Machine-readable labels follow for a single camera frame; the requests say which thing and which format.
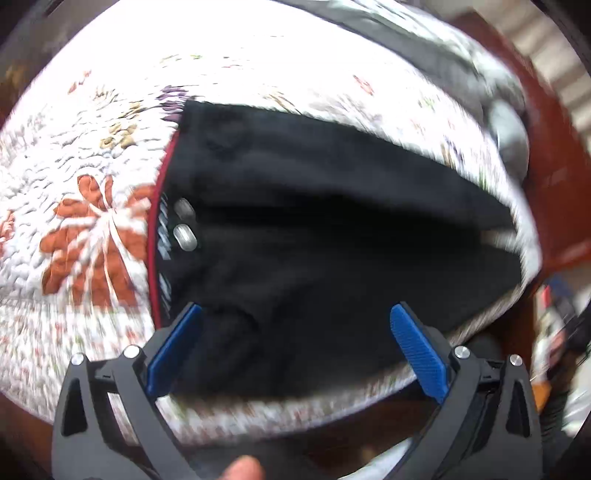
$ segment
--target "metal button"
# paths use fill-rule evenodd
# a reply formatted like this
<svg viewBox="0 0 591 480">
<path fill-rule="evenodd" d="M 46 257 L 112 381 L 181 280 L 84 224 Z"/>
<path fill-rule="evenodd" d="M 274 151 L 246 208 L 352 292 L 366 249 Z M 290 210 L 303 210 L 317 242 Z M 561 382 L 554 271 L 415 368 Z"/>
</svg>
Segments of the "metal button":
<svg viewBox="0 0 591 480">
<path fill-rule="evenodd" d="M 454 355 L 456 355 L 456 357 L 461 358 L 463 360 L 470 356 L 470 350 L 468 349 L 468 347 L 465 347 L 463 345 L 455 347 L 453 353 Z"/>
<path fill-rule="evenodd" d="M 195 210 L 185 198 L 181 198 L 174 204 L 174 211 L 181 220 L 187 221 L 195 218 Z"/>
<path fill-rule="evenodd" d="M 523 359 L 516 353 L 509 357 L 509 362 L 511 362 L 511 365 L 515 365 L 516 367 L 523 365 Z"/>
<path fill-rule="evenodd" d="M 198 246 L 197 238 L 188 225 L 181 223 L 174 227 L 173 235 L 180 247 L 186 252 L 192 252 Z"/>
</svg>

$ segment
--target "red piping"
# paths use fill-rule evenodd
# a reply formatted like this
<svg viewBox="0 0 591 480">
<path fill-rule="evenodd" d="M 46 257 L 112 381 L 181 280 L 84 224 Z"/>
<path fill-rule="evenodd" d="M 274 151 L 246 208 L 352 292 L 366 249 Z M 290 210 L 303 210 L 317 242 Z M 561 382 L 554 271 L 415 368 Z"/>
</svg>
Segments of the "red piping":
<svg viewBox="0 0 591 480">
<path fill-rule="evenodd" d="M 166 155 L 160 167 L 160 173 L 156 180 L 154 192 L 152 194 L 152 203 L 150 206 L 150 213 L 148 214 L 148 287 L 150 295 L 150 306 L 152 309 L 152 320 L 155 328 L 162 326 L 160 319 L 160 304 L 158 302 L 158 278 L 156 277 L 156 232 L 158 230 L 156 223 L 158 222 L 158 211 L 160 205 L 160 196 L 164 188 L 164 179 L 166 178 L 166 171 L 173 156 L 174 147 L 178 140 L 178 131 L 174 133 L 168 147 L 166 147 Z"/>
</svg>

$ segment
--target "stitched fabric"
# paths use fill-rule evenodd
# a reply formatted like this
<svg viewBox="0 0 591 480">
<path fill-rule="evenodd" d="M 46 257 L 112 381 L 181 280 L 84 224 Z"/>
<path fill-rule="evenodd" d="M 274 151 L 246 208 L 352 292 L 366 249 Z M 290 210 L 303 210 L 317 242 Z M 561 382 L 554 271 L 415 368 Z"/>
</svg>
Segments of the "stitched fabric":
<svg viewBox="0 0 591 480">
<path fill-rule="evenodd" d="M 521 279 L 517 255 L 480 242 L 481 229 L 512 229 L 506 206 L 351 127 L 187 102 L 166 175 L 162 317 L 187 301 L 206 312 L 179 391 L 284 396 L 358 382 L 402 360 L 393 304 L 450 332 Z M 181 199 L 195 211 L 194 251 L 172 234 L 187 223 Z"/>
</svg>

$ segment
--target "fingertip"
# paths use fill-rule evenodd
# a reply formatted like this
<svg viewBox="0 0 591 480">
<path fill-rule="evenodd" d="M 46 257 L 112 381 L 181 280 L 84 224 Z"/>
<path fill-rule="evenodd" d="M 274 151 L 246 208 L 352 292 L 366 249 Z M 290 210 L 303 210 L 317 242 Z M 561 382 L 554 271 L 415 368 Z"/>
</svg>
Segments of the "fingertip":
<svg viewBox="0 0 591 480">
<path fill-rule="evenodd" d="M 222 474 L 220 480 L 264 480 L 265 473 L 259 461 L 251 456 L 234 460 Z"/>
</svg>

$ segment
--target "white quilt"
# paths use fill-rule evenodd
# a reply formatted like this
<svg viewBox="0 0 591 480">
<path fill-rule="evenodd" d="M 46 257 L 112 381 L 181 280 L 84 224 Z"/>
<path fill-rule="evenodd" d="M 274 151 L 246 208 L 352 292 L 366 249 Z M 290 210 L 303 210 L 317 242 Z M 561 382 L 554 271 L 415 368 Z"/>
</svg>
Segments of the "white quilt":
<svg viewBox="0 0 591 480">
<path fill-rule="evenodd" d="M 118 355 L 152 334 L 145 267 L 151 187 L 187 98 L 353 125 L 455 169 L 511 208 L 522 284 L 540 267 L 531 213 L 489 134 L 391 51 L 269 0 L 121 0 L 36 78 L 0 132 L 0 390 L 52 421 L 73 353 Z M 412 380 L 400 366 L 346 392 L 286 401 L 158 401 L 183 443 L 305 429 Z M 131 428 L 113 399 L 123 431 Z"/>
</svg>

